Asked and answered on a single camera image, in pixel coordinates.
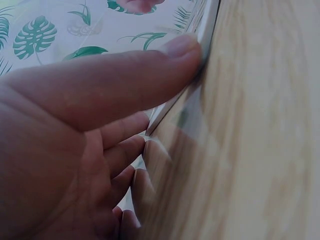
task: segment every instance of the wooden surface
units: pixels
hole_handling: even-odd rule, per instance
[[[320,239],[320,0],[222,0],[151,137],[139,239]]]

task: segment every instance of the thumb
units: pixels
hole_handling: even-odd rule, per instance
[[[179,36],[158,51],[82,57],[18,70],[2,84],[79,131],[158,106],[181,91],[201,61],[201,47]]]

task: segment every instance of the hand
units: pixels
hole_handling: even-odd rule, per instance
[[[117,3],[132,13],[149,13],[151,8],[165,0],[117,0]]]
[[[0,81],[0,239],[116,239],[142,152],[139,112],[190,82],[199,44],[95,55]]]

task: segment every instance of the green palm leaf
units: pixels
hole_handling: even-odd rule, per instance
[[[133,15],[137,15],[137,16],[141,16],[143,15],[143,13],[132,13],[132,12],[129,12],[128,10],[124,9],[122,6],[120,6],[116,0],[107,0],[106,1],[107,5],[108,5],[108,8],[109,9],[112,9],[112,10],[115,10],[119,13],[125,13],[125,14],[133,14]],[[157,10],[157,7],[156,6],[153,6],[151,8],[151,11],[148,12],[147,14],[152,14],[154,13],[155,11]]]
[[[14,54],[22,60],[35,53],[39,63],[42,64],[38,53],[51,46],[57,32],[55,25],[49,22],[45,16],[38,16],[34,21],[24,25],[15,37]]]
[[[68,11],[69,14],[75,14],[78,15],[82,18],[83,22],[85,24],[87,24],[88,26],[91,25],[91,13],[90,13],[90,9],[87,7],[86,2],[84,2],[84,4],[80,4],[81,6],[83,6],[83,11]]]
[[[136,39],[146,39],[143,45],[143,50],[147,51],[149,45],[156,39],[161,39],[163,37],[165,37],[167,35],[166,32],[143,32],[143,33],[139,33],[136,36],[124,36],[118,39],[118,41],[120,39],[123,38],[132,38],[131,39],[131,43],[136,40]]]
[[[4,57],[1,57],[0,59],[0,76],[3,76],[5,74],[7,74],[12,68],[12,65],[9,65],[9,62],[6,61]]]
[[[0,50],[4,47],[9,36],[10,23],[6,16],[11,16],[11,14],[5,13],[6,11],[13,10],[13,6],[7,6],[0,9]]]
[[[74,51],[73,53],[67,55],[63,60],[71,60],[79,57],[95,55],[95,54],[102,54],[107,53],[108,51],[99,46],[85,46],[81,47],[78,50]]]
[[[178,27],[179,29],[185,29],[189,19],[191,17],[191,11],[187,11],[182,6],[179,6],[177,10],[174,11],[174,25]]]

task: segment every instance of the transparent plastic sheet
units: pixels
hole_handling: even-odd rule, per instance
[[[115,0],[1,0],[0,76],[88,55],[157,49],[187,30],[196,3],[166,0],[150,13],[132,14]],[[141,157],[133,165],[144,168]],[[133,209],[130,193],[119,205]]]

